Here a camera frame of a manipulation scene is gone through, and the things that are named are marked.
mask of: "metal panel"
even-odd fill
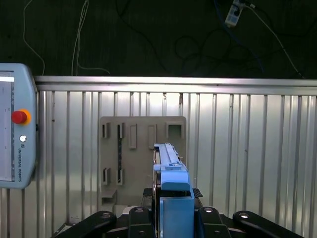
[[[1,238],[50,237],[100,209],[100,117],[165,115],[187,119],[187,166],[205,205],[317,237],[317,81],[36,80],[39,163],[25,190],[0,190]]]

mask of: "dark background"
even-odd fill
[[[236,46],[233,40],[230,43],[213,0],[117,1],[119,12],[126,9],[122,19],[130,26],[118,16],[115,0],[89,1],[81,32],[82,66],[106,68],[113,76],[300,78],[275,37],[248,9],[243,10],[231,31],[260,56],[264,73],[247,49]],[[21,62],[34,75],[41,75],[41,60],[23,42],[23,8],[27,2],[0,0],[0,62]],[[232,0],[218,2],[225,18]],[[316,79],[317,24],[311,25],[317,17],[317,1],[252,2],[267,12],[276,31],[302,35],[279,37],[298,70],[306,78]],[[26,9],[26,40],[45,60],[45,75],[71,75],[83,3],[33,0]],[[107,73],[79,69],[78,75]]]

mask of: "screw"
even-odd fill
[[[138,207],[135,212],[143,212],[143,208],[142,207]]]
[[[204,211],[210,213],[212,212],[212,209],[210,207],[205,207]]]
[[[108,218],[110,218],[110,214],[106,212],[106,213],[103,213],[100,217],[102,219],[108,219]]]
[[[244,219],[249,218],[249,215],[246,214],[246,213],[240,213],[239,216],[242,217],[242,218],[244,218]]]

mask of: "blue cable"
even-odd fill
[[[223,17],[222,17],[222,15],[221,15],[220,9],[219,9],[219,7],[218,7],[218,2],[217,2],[217,0],[213,0],[213,2],[214,2],[214,7],[216,8],[217,16],[218,16],[218,18],[219,18],[219,20],[220,20],[220,22],[221,22],[223,28],[225,29],[225,31],[229,34],[229,36],[230,36],[238,45],[247,48],[247,49],[251,52],[251,54],[254,56],[254,58],[258,61],[259,66],[260,66],[260,68],[261,68],[261,71],[262,71],[262,73],[263,73],[263,72],[264,72],[264,67],[263,67],[263,64],[262,64],[262,61],[260,60],[260,58],[259,58],[250,48],[248,48],[248,47],[246,47],[245,45],[243,45],[243,44],[235,37],[235,35],[233,35],[233,33],[232,33],[231,31],[229,31],[228,27],[224,24],[224,20],[223,20]]]

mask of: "emergency stop button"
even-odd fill
[[[15,111],[11,114],[11,120],[15,124],[23,124],[27,121],[28,117],[25,112]]]

